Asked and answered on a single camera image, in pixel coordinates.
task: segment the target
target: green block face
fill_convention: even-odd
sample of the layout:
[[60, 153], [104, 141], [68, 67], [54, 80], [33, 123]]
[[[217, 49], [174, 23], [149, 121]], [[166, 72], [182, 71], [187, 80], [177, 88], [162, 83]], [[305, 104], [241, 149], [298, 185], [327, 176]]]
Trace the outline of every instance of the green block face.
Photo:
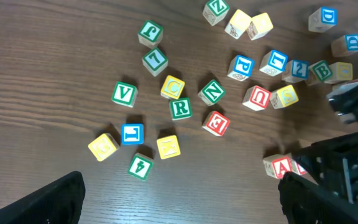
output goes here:
[[182, 98], [179, 100], [171, 100], [169, 102], [172, 120], [186, 119], [193, 115], [191, 111], [191, 104], [189, 98]]
[[139, 35], [151, 42], [156, 42], [161, 35], [163, 28], [153, 21], [147, 20], [139, 31]]
[[157, 71], [163, 64], [168, 61], [166, 56], [157, 47], [144, 55], [143, 60], [145, 60], [147, 65], [153, 71]]
[[325, 60], [322, 60], [321, 62], [313, 66], [312, 69], [313, 73], [321, 82], [333, 75], [333, 71], [329, 68], [328, 63]]
[[140, 180], [146, 180], [153, 167], [153, 161], [141, 154], [137, 153], [128, 169], [128, 174], [139, 178]]
[[117, 82], [111, 100], [122, 105], [131, 105], [134, 101], [136, 87], [123, 82]]
[[202, 92], [212, 103], [217, 103], [226, 94], [224, 88], [216, 80], [210, 81]]
[[229, 5], [224, 0], [210, 0], [207, 3], [207, 6], [215, 14], [215, 16], [220, 16], [230, 9]]

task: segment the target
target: yellow letter block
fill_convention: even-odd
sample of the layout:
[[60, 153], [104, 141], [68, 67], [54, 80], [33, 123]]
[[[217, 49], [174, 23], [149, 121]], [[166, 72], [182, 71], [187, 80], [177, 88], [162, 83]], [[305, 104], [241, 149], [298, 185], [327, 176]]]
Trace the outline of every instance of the yellow letter block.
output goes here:
[[272, 96], [270, 97], [270, 102], [274, 109], [284, 108], [298, 101], [299, 98], [292, 85], [287, 85], [286, 87], [272, 92]]
[[336, 62], [329, 66], [333, 75], [327, 78], [324, 83], [336, 84], [353, 79], [353, 65], [351, 63]]
[[119, 145], [110, 134], [102, 134], [88, 145], [89, 149], [101, 162], [119, 149]]
[[224, 31], [235, 39], [238, 39], [248, 29], [251, 20], [250, 16], [238, 9]]
[[179, 99], [184, 87], [184, 81], [169, 75], [165, 80], [164, 85], [162, 85], [161, 96], [169, 100], [177, 100]]
[[175, 135], [158, 139], [157, 147], [161, 159], [168, 159], [180, 155], [178, 138]]
[[247, 33], [251, 40], [256, 40], [264, 37], [269, 31], [273, 29], [273, 23], [269, 15], [265, 12], [252, 18], [251, 24], [247, 29]]

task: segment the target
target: yellow block face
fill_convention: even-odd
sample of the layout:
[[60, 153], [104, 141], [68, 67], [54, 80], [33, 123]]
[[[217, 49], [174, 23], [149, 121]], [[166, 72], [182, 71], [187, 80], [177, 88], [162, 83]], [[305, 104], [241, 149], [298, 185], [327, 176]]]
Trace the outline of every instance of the yellow block face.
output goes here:
[[258, 33], [268, 32], [273, 29], [273, 23], [269, 15], [265, 12], [252, 18], [252, 23], [255, 25]]
[[168, 136], [157, 140], [158, 151], [161, 159], [168, 159], [180, 155], [177, 136]]
[[290, 106], [299, 101], [292, 85], [277, 90], [277, 94], [283, 106]]
[[353, 65], [351, 63], [338, 62], [336, 66], [338, 80], [346, 81], [353, 79]]
[[99, 162], [105, 160], [117, 150], [107, 134], [100, 135], [88, 147]]
[[231, 18], [230, 23], [233, 24], [237, 29], [245, 31], [248, 29], [251, 20], [252, 18], [250, 16], [238, 9]]
[[183, 88], [185, 87], [185, 82], [177, 79], [171, 75], [167, 77], [164, 85], [161, 88], [161, 93], [168, 95], [170, 98], [179, 99]]

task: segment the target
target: wooden table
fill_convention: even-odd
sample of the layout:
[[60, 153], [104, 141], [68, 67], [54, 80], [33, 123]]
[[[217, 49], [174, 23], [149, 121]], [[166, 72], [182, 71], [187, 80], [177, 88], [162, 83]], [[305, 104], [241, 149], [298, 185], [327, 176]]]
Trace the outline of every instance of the wooden table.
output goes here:
[[[255, 84], [284, 85], [258, 71], [270, 49], [311, 63], [350, 62], [358, 78], [358, 53], [337, 59], [329, 49], [343, 34], [358, 33], [358, 1], [227, 2], [224, 22], [211, 27], [202, 16], [206, 0], [0, 0], [0, 208], [78, 170], [86, 184], [80, 223], [287, 223], [263, 156], [357, 128], [335, 118], [324, 99], [329, 86], [296, 84], [300, 102], [283, 110], [270, 105], [256, 113], [241, 101]], [[308, 32], [308, 16], [320, 6], [335, 7], [339, 24]], [[236, 9], [267, 12], [275, 27], [259, 40], [235, 40], [224, 26]], [[163, 25], [159, 47], [169, 59], [156, 78], [142, 65], [149, 49], [137, 40], [147, 19]], [[237, 54], [255, 60], [245, 82], [226, 76]], [[192, 118], [171, 121], [160, 96], [167, 75], [186, 82], [182, 96], [191, 98]], [[197, 92], [214, 77], [227, 94], [208, 107]], [[111, 101], [117, 81], [137, 85], [134, 108]], [[212, 110], [231, 119], [222, 138], [201, 128]], [[145, 144], [97, 162], [87, 145], [105, 131], [119, 136], [126, 121], [145, 124]], [[182, 154], [162, 161], [156, 140], [170, 133]], [[155, 158], [146, 182], [127, 174], [136, 151]]]

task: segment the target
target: letter cube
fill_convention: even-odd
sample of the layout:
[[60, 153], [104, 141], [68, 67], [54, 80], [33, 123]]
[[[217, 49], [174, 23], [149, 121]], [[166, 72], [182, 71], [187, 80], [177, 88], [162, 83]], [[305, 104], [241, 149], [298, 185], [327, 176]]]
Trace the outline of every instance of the letter cube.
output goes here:
[[150, 174], [150, 170], [153, 167], [153, 159], [142, 155], [140, 153], [135, 154], [132, 159], [131, 165], [128, 169], [128, 174], [132, 175], [140, 180], [146, 180]]
[[309, 16], [309, 31], [326, 32], [337, 24], [336, 9], [321, 7]]
[[203, 128], [215, 136], [223, 136], [229, 124], [230, 120], [227, 117], [217, 111], [212, 111], [205, 119]]
[[277, 50], [272, 50], [263, 57], [259, 70], [274, 77], [284, 72], [287, 61], [288, 56]]
[[231, 17], [224, 31], [235, 39], [238, 39], [248, 29], [251, 20], [250, 16], [238, 9], [233, 17]]
[[119, 105], [133, 108], [137, 97], [137, 88], [123, 82], [117, 82], [111, 100]]
[[154, 77], [168, 67], [168, 59], [158, 48], [154, 48], [144, 55], [142, 61], [143, 65]]
[[96, 159], [101, 162], [119, 149], [119, 145], [110, 134], [102, 134], [88, 145]]
[[229, 9], [229, 5], [224, 0], [210, 0], [204, 7], [203, 16], [211, 26], [215, 26], [224, 19]]
[[358, 34], [344, 35], [331, 43], [334, 57], [346, 57], [358, 52]]
[[287, 63], [282, 80], [288, 83], [297, 83], [309, 78], [309, 62], [292, 60]]
[[208, 106], [212, 106], [212, 105], [216, 104], [225, 94], [226, 94], [226, 91], [224, 90], [224, 88], [216, 80], [211, 80], [198, 93], [198, 96]]
[[163, 28], [153, 21], [147, 20], [137, 33], [139, 42], [149, 48], [154, 48], [162, 40]]
[[291, 158], [283, 155], [272, 155], [263, 159], [266, 174], [282, 179], [286, 172], [292, 172]]
[[292, 85], [287, 85], [272, 92], [272, 96], [270, 97], [270, 102], [272, 103], [274, 109], [284, 108], [298, 101], [298, 95], [296, 95], [295, 89]]
[[258, 16], [254, 16], [247, 29], [248, 36], [251, 40], [264, 37], [273, 29], [273, 23], [269, 15], [265, 12]]
[[291, 166], [292, 166], [292, 172], [298, 174], [298, 175], [305, 175], [308, 172], [302, 167], [300, 166], [293, 158], [292, 158], [292, 154], [288, 153], [286, 156], [288, 156], [291, 159]]
[[333, 75], [333, 71], [325, 60], [310, 65], [309, 73], [309, 79], [306, 81], [308, 86], [322, 83]]
[[242, 104], [253, 109], [254, 111], [264, 110], [269, 104], [271, 94], [271, 92], [265, 90], [264, 88], [253, 86], [247, 90]]
[[230, 63], [228, 77], [235, 80], [244, 81], [251, 76], [254, 68], [254, 60], [237, 55]]
[[353, 65], [351, 63], [336, 62], [329, 66], [333, 75], [327, 78], [324, 83], [337, 84], [353, 79]]
[[171, 100], [169, 105], [173, 121], [190, 118], [193, 115], [190, 99], [188, 97], [179, 100]]
[[176, 135], [158, 139], [157, 147], [161, 159], [168, 159], [180, 155], [180, 147]]
[[184, 87], [184, 81], [169, 75], [165, 79], [164, 85], [162, 85], [161, 96], [169, 100], [177, 100], [179, 99]]
[[143, 124], [123, 124], [121, 126], [121, 144], [125, 146], [143, 144]]

